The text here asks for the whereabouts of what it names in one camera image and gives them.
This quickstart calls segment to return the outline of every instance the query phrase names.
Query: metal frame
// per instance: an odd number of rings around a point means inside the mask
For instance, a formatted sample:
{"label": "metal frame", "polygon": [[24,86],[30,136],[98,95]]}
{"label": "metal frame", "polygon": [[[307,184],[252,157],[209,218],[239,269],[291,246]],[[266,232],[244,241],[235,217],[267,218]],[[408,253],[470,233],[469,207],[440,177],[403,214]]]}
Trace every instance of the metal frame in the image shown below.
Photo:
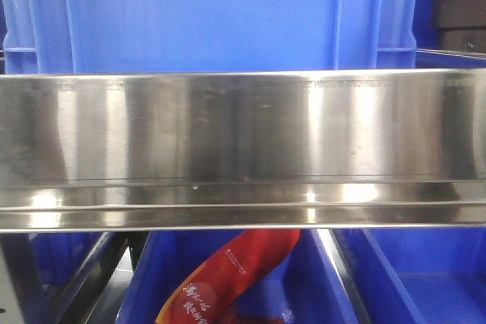
{"label": "metal frame", "polygon": [[486,225],[486,70],[0,78],[0,231]]}
{"label": "metal frame", "polygon": [[486,54],[419,49],[417,66],[421,68],[486,68]]}
{"label": "metal frame", "polygon": [[0,322],[53,324],[27,234],[0,234]]}

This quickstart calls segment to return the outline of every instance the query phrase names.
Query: blue plastic crate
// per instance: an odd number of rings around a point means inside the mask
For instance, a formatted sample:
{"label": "blue plastic crate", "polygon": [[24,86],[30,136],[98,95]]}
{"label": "blue plastic crate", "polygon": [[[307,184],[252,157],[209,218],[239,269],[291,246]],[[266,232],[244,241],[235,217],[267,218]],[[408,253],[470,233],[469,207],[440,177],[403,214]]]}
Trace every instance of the blue plastic crate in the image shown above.
{"label": "blue plastic crate", "polygon": [[486,230],[341,233],[374,324],[484,324]]}
{"label": "blue plastic crate", "polygon": [[410,68],[415,0],[4,0],[8,73]]}
{"label": "blue plastic crate", "polygon": [[30,241],[41,283],[68,282],[98,237],[99,233],[32,234]]}
{"label": "blue plastic crate", "polygon": [[[170,294],[240,231],[150,233],[116,324],[153,324]],[[358,324],[317,231],[303,231],[289,257],[237,299],[243,315],[305,324]]]}
{"label": "blue plastic crate", "polygon": [[417,0],[415,10],[413,33],[418,47],[436,49],[438,30],[433,25],[434,0]]}

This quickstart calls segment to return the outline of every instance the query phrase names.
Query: metal support bar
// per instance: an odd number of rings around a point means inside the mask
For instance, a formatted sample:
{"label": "metal support bar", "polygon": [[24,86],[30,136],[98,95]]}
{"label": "metal support bar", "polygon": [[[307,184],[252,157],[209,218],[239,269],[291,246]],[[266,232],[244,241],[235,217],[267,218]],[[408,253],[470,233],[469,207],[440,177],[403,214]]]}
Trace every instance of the metal support bar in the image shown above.
{"label": "metal support bar", "polygon": [[27,234],[0,234],[0,322],[54,323]]}
{"label": "metal support bar", "polygon": [[86,324],[115,323],[133,275],[130,253],[126,250]]}
{"label": "metal support bar", "polygon": [[124,234],[101,235],[69,283],[52,300],[55,322],[84,324],[88,320],[126,248]]}
{"label": "metal support bar", "polygon": [[358,289],[352,279],[352,273],[346,263],[346,258],[341,251],[333,231],[330,229],[319,229],[318,234],[329,258],[331,259],[331,263],[342,282],[342,286],[348,295],[348,299],[353,306],[359,324],[371,324],[368,312],[366,311],[365,305],[363,304]]}
{"label": "metal support bar", "polygon": [[486,68],[486,54],[459,51],[417,51],[419,68]]}

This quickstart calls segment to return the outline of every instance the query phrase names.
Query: red packaging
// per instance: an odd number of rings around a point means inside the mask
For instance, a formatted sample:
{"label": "red packaging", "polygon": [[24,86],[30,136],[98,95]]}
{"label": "red packaging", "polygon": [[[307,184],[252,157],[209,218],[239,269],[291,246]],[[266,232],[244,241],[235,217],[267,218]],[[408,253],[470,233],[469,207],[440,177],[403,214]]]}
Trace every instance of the red packaging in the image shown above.
{"label": "red packaging", "polygon": [[248,230],[195,269],[164,304],[156,324],[211,324],[292,251],[300,229]]}
{"label": "red packaging", "polygon": [[232,304],[213,322],[213,324],[285,324],[283,318],[261,318],[258,316],[241,315],[236,305]]}

